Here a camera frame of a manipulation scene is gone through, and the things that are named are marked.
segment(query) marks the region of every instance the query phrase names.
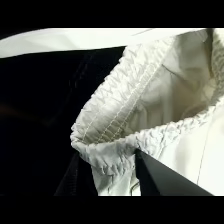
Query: inner lining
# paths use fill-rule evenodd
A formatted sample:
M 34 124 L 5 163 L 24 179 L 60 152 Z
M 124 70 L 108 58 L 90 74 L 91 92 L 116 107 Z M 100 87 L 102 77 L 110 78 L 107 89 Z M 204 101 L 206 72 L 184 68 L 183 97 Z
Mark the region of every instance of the inner lining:
M 211 71 L 212 37 L 177 36 L 162 66 L 141 95 L 121 137 L 195 116 L 204 110 L 216 82 Z

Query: white strip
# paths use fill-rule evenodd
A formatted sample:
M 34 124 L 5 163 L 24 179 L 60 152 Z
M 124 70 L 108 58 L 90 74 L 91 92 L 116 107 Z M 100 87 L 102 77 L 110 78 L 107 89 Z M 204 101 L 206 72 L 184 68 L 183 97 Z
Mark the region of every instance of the white strip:
M 50 28 L 0 41 L 0 58 L 21 54 L 119 47 L 205 28 Z

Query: gathered fabric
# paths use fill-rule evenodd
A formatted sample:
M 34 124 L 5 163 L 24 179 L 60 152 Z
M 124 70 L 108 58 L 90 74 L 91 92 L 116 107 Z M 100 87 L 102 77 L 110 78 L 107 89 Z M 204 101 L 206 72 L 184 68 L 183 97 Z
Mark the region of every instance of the gathered fabric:
M 222 134 L 214 122 L 222 125 L 223 66 L 221 28 L 125 48 L 72 126 L 72 146 L 91 165 L 98 195 L 140 195 L 136 148 L 224 195 L 224 178 L 214 175 L 223 166 L 214 137 Z

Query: white fabric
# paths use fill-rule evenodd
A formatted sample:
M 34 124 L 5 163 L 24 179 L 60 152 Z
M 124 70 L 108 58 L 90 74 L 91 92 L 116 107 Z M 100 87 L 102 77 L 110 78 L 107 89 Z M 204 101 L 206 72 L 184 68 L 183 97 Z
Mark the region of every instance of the white fabric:
M 150 42 L 204 28 L 50 28 L 0 40 L 0 58 L 16 55 L 101 49 Z
M 79 114 L 72 146 L 99 195 L 140 194 L 136 148 L 224 195 L 224 31 L 200 32 L 126 47 Z

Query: white cloth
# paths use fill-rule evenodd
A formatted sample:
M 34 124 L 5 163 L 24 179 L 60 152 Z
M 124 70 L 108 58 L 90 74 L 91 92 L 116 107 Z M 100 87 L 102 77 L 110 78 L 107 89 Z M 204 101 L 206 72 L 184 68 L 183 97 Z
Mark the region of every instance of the white cloth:
M 0 40 L 0 58 L 16 55 L 101 49 L 150 42 L 203 28 L 50 28 Z
M 136 148 L 224 195 L 224 31 L 198 32 L 127 46 L 80 112 L 72 146 L 99 195 L 140 194 Z

